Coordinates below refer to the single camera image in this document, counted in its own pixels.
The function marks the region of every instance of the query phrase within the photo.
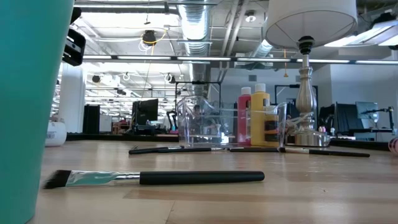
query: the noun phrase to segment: red bottle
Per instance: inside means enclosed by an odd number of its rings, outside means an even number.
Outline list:
[[[238,97],[238,143],[250,146],[250,99],[251,88],[243,87],[242,95]]]

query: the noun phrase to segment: bottle label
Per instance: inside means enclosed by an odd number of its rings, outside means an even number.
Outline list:
[[[264,122],[264,140],[267,142],[279,142],[278,116],[267,116]]]
[[[269,102],[269,99],[264,99],[264,101],[262,102],[263,106],[270,106],[271,103]]]

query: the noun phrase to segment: table surface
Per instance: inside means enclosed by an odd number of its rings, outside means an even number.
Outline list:
[[[263,182],[40,190],[29,223],[398,223],[398,156],[370,158],[269,152],[129,156],[162,142],[71,141],[45,149],[41,183],[57,169],[262,170]]]

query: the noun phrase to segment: black brush handle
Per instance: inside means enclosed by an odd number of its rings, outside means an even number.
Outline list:
[[[353,157],[370,157],[370,154],[367,153],[358,153],[358,152],[338,152],[338,151],[323,151],[323,150],[315,150],[310,149],[310,154],[316,155],[328,155],[328,156],[353,156]]]
[[[131,149],[129,150],[130,155],[135,154],[146,154],[146,153],[154,153],[158,152],[159,150],[169,149],[168,147],[157,147],[157,148],[148,148],[148,149]]]
[[[230,152],[279,152],[277,148],[237,148],[230,149]]]
[[[199,148],[185,148],[185,149],[159,149],[157,152],[159,153],[168,153],[168,152],[210,152],[210,147],[199,147]]]
[[[261,171],[176,171],[141,172],[142,185],[220,184],[264,180]]]

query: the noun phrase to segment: teal cup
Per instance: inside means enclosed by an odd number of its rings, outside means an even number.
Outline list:
[[[26,223],[35,213],[44,141],[73,3],[0,3],[0,223]]]

